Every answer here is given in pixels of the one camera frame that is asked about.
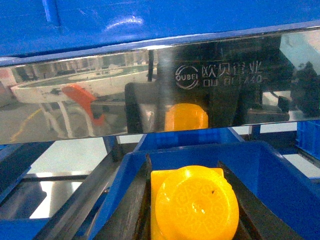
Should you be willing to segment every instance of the blue plastic crate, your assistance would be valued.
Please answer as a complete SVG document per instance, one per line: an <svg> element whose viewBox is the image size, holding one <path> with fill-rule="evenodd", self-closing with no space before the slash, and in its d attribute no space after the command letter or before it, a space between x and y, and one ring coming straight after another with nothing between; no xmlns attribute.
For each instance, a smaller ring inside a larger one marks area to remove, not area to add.
<svg viewBox="0 0 320 240"><path fill-rule="evenodd" d="M145 134L134 151L169 149L202 144L243 142L232 128L214 128L190 131L172 131Z"/></svg>
<svg viewBox="0 0 320 240"><path fill-rule="evenodd" d="M153 170L178 169L188 165L213 168L218 161L222 161L271 211L303 238L320 239L319 188L262 141L204 144L127 154L100 209L92 236L118 206L145 161L146 153L150 154Z"/></svg>
<svg viewBox="0 0 320 240"><path fill-rule="evenodd" d="M320 159L320 120L301 121L297 124L296 145Z"/></svg>

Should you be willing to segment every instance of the yellow floor line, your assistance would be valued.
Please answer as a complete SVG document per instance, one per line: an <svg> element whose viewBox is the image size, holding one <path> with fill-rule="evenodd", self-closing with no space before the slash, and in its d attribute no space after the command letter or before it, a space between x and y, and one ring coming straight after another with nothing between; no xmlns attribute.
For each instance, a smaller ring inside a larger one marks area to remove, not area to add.
<svg viewBox="0 0 320 240"><path fill-rule="evenodd" d="M17 133L15 133L14 135L12 135L10 143L14 143L17 141L17 137L25 130L25 127L27 125L27 123L38 113L41 112L41 108L39 108L37 111L34 111L33 113L30 114L30 116L28 116L20 125L20 129Z"/></svg>

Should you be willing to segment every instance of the blue frame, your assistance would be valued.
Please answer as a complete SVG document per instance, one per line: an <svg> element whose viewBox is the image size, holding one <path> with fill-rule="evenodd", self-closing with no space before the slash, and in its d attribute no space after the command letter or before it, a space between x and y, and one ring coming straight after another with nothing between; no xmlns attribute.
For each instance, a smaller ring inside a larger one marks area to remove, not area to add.
<svg viewBox="0 0 320 240"><path fill-rule="evenodd" d="M211 36L216 38L224 32L277 31L282 29L278 26L297 23L314 27L319 22L308 22L320 20L319 6L320 0L2 0L0 57L186 35L217 33Z"/></svg>

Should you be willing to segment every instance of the circular logo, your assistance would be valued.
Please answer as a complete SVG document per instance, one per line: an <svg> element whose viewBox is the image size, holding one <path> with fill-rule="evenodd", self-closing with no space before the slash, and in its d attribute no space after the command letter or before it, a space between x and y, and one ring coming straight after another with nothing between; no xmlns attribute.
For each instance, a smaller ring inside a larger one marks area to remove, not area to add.
<svg viewBox="0 0 320 240"><path fill-rule="evenodd" d="M193 89L198 82L198 70L194 66L182 65L175 71L175 83L182 89Z"/></svg>

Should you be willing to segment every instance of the yellow bottle cap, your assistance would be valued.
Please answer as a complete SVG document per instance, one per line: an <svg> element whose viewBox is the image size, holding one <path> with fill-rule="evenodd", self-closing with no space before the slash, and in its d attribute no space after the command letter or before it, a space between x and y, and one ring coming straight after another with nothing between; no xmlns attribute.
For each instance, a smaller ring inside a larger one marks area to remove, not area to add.
<svg viewBox="0 0 320 240"><path fill-rule="evenodd" d="M232 240L239 207L223 176L207 167L186 166L162 183L155 217L166 240Z"/></svg>
<svg viewBox="0 0 320 240"><path fill-rule="evenodd" d="M164 130L184 131L208 128L208 115L198 105L179 103L174 105L165 114Z"/></svg>

